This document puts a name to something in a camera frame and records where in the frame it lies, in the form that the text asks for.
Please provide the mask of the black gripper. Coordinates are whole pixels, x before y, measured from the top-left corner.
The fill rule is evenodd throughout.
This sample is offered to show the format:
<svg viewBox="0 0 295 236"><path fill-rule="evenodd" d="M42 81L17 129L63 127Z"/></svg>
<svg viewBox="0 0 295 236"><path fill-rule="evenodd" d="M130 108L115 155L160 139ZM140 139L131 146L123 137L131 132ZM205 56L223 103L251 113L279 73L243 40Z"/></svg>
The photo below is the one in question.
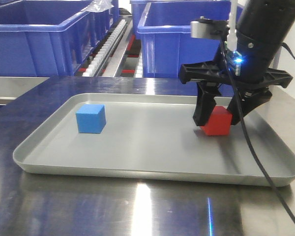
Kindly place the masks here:
<svg viewBox="0 0 295 236"><path fill-rule="evenodd" d="M227 73L219 69L213 61L205 61L181 65L178 78L182 84L190 81L197 83L197 101L193 120L197 126L205 126L216 106L214 98L221 95L218 86L208 86L207 82L230 85L231 81ZM292 75L286 71L268 68L258 83L236 80L235 84L238 88L239 104L243 116L272 98L272 93L267 87L274 85L286 88L292 78ZM240 117L235 95L232 97L227 110L233 115L231 125L238 124Z"/></svg>

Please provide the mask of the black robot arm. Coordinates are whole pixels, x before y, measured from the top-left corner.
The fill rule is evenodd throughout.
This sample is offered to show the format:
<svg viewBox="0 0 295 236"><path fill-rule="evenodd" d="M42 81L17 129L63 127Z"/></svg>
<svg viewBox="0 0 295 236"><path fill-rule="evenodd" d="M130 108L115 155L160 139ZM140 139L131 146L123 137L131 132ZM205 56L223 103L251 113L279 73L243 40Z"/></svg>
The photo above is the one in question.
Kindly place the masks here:
<svg viewBox="0 0 295 236"><path fill-rule="evenodd" d="M271 99L271 85L286 88L289 73L270 68L276 52L295 21L295 0L249 0L236 23L237 48L227 42L230 22L210 16L191 22L195 38L218 39L220 45L211 61L183 64L178 77L185 84L197 84L197 103L193 120L197 126L207 124L220 95L218 86L232 85L235 95L227 109L233 125L241 117Z"/></svg>

